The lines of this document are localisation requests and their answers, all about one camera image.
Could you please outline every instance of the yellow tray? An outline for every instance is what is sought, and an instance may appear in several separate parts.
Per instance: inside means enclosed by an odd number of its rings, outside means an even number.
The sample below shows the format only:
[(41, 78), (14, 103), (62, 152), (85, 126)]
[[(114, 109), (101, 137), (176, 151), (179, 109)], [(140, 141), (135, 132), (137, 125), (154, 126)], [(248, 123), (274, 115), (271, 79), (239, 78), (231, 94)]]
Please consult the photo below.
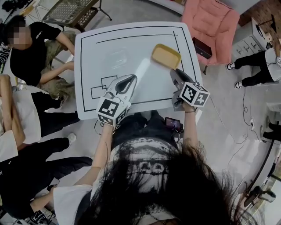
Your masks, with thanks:
[(176, 69), (181, 59), (180, 53), (164, 44), (157, 44), (152, 51), (151, 57), (156, 62), (171, 69)]

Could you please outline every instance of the camouflage pants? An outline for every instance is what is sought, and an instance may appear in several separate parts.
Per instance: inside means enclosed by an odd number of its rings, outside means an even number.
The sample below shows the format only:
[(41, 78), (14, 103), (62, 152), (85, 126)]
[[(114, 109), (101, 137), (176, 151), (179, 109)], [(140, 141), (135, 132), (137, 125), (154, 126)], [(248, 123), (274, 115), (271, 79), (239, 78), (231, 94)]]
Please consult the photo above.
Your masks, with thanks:
[[(65, 31), (63, 33), (70, 39), (73, 44), (75, 44), (75, 32)], [(47, 56), (45, 68), (41, 71), (41, 74), (51, 71), (52, 68), (50, 65), (50, 61), (52, 61), (62, 50), (68, 50), (66, 46), (59, 43), (57, 40), (48, 40), (45, 42), (45, 46), (47, 48)], [(55, 77), (45, 84), (39, 84), (38, 87), (48, 92), (52, 98), (62, 97), (66, 95), (75, 98), (74, 82), (67, 83), (65, 79), (59, 76)]]

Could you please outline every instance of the white sleeve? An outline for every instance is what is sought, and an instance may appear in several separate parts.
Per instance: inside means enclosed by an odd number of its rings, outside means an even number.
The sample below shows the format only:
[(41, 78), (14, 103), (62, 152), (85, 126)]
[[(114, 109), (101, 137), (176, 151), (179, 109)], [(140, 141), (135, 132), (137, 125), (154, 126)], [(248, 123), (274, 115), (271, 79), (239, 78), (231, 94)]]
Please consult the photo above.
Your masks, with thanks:
[(59, 225), (74, 225), (78, 206), (91, 189), (91, 185), (75, 185), (54, 189), (54, 210)]
[(0, 162), (18, 156), (18, 148), (13, 131), (7, 131), (0, 136)]

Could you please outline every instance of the dark jeans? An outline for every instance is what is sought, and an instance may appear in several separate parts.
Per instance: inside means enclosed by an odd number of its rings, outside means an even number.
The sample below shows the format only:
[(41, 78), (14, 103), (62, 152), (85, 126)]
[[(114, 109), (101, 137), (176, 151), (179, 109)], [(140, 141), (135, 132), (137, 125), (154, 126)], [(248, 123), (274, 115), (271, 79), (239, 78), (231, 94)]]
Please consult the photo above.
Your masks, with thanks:
[(0, 194), (4, 209), (16, 218), (33, 215), (30, 200), (46, 188), (54, 178), (62, 177), (91, 166), (89, 157), (71, 157), (47, 161), (54, 152), (62, 152), (69, 147), (67, 138), (55, 138), (36, 143), (18, 152), (18, 156), (0, 163)]
[(269, 128), (272, 129), (273, 131), (264, 132), (263, 137), (281, 142), (281, 125), (269, 123)]
[(259, 53), (239, 58), (235, 61), (235, 68), (240, 69), (244, 65), (259, 66), (260, 72), (256, 75), (247, 77), (242, 80), (242, 85), (244, 87), (254, 86), (260, 83), (274, 82), (268, 71), (267, 62), (265, 60), (265, 51), (260, 51)]
[(61, 104), (61, 101), (52, 99), (49, 94), (37, 92), (32, 93), (31, 96), (38, 112), (42, 137), (60, 131), (62, 128), (80, 121), (77, 112), (46, 113), (45, 110), (50, 108), (57, 109), (60, 107)]
[(112, 149), (129, 140), (144, 137), (159, 138), (177, 148), (173, 133), (174, 131), (165, 125), (165, 120), (158, 113), (155, 113), (149, 121), (141, 113), (135, 113), (120, 122), (120, 127), (113, 134)]

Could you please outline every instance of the pink chair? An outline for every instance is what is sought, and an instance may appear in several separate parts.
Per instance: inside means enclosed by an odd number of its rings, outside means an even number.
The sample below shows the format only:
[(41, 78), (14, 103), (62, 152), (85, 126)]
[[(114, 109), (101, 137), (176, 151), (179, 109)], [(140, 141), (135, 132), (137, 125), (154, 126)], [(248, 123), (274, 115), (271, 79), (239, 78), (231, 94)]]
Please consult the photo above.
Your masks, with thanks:
[(182, 17), (191, 34), (212, 49), (209, 59), (197, 54), (198, 61), (206, 65), (228, 64), (239, 14), (218, 0), (187, 0)]

